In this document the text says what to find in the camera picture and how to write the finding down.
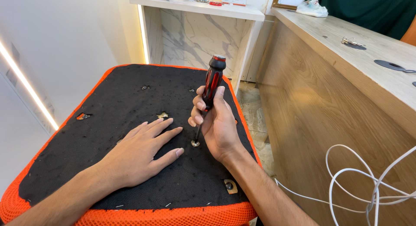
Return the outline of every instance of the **screwdriver handle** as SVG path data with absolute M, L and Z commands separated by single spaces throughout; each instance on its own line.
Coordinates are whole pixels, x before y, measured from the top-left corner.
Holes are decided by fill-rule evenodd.
M 211 110 L 214 103 L 215 92 L 223 79 L 223 70 L 226 68 L 226 58 L 215 54 L 209 62 L 210 68 L 205 76 L 205 90 L 202 100 L 205 102 L 205 113 Z

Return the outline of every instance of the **orange mesh fabric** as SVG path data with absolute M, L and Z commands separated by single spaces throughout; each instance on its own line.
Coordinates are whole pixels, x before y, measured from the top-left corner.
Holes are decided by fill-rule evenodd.
M 191 67 L 181 67 L 172 65 L 159 65 L 177 68 L 188 68 L 196 70 Z M 94 92 L 97 86 L 105 80 L 108 74 L 110 74 L 116 67 L 108 69 L 102 78 L 98 81 L 95 87 L 89 92 L 89 94 L 82 100 L 77 108 L 71 113 L 71 115 L 61 124 L 60 128 L 49 138 L 34 158 L 29 162 L 23 171 L 16 177 L 16 179 L 7 188 L 0 201 L 0 218 L 4 223 L 12 221 L 26 210 L 30 208 L 29 202 L 22 199 L 19 196 L 19 185 L 23 178 L 28 174 L 28 171 L 35 159 L 45 149 L 52 138 L 57 134 L 62 127 L 66 125 L 68 120 L 74 115 L 74 113 L 81 107 L 84 101 Z M 232 86 L 228 78 L 223 76 L 223 80 L 229 85 L 233 99 L 236 103 L 238 113 L 241 118 L 241 122 L 247 133 L 248 140 L 250 141 L 257 163 L 261 166 L 260 159 L 257 155 L 256 149 L 252 142 L 252 138 L 248 131 L 247 123 L 242 114 L 241 108 L 237 102 L 236 96 L 232 90 Z M 192 208 L 174 208 L 174 209 L 158 209 L 158 210 L 88 210 L 76 223 L 78 226 L 110 226 L 110 225 L 126 225 L 126 226 L 138 226 L 138 225 L 207 225 L 207 226 L 239 226 L 247 225 L 247 222 L 257 216 L 254 208 L 249 202 L 242 202 L 231 204 L 227 206 L 207 206 L 207 207 L 192 207 Z

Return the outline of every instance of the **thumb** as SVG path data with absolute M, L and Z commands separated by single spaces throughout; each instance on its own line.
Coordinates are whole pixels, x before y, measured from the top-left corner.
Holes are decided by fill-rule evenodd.
M 179 158 L 184 153 L 183 148 L 177 148 L 169 151 L 162 157 L 160 157 L 157 160 L 153 160 L 152 163 L 152 169 L 155 171 L 154 174 L 158 174 L 161 170 L 163 170 L 168 165 L 172 164 L 175 160 Z
M 224 101 L 224 91 L 226 88 L 224 86 L 218 87 L 217 91 L 215 92 L 214 96 L 214 107 L 218 114 L 228 112 L 228 108 L 226 106 L 226 101 Z

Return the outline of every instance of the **right hand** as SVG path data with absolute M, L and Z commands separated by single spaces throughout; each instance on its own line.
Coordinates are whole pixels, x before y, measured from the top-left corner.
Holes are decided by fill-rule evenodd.
M 224 86 L 218 87 L 214 96 L 214 107 L 202 119 L 201 111 L 205 109 L 205 102 L 202 100 L 204 89 L 205 86 L 201 86 L 196 90 L 198 96 L 193 99 L 194 107 L 188 123 L 192 127 L 202 124 L 201 133 L 209 151 L 216 160 L 224 164 L 228 158 L 246 149 L 238 137 L 236 119 L 231 107 L 224 101 Z

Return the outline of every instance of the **hand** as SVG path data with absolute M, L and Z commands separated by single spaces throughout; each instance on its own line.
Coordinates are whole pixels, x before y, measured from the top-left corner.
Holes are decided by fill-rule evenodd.
M 201 111 L 205 109 L 205 102 L 202 100 L 202 93 L 205 86 L 196 90 L 198 96 L 193 99 L 194 107 L 188 123 L 195 127 L 202 124 L 201 133 L 214 158 L 221 163 L 227 161 L 233 154 L 244 152 L 246 149 L 241 144 L 237 134 L 236 119 L 232 114 L 231 107 L 224 101 L 225 87 L 218 87 L 214 96 L 214 107 L 202 119 Z
M 161 118 L 150 124 L 142 123 L 91 168 L 109 178 L 115 190 L 147 181 L 184 152 L 183 148 L 173 149 L 158 160 L 153 160 L 157 151 L 182 131 L 182 127 L 178 127 L 159 135 L 173 121 L 173 118 L 165 121 Z

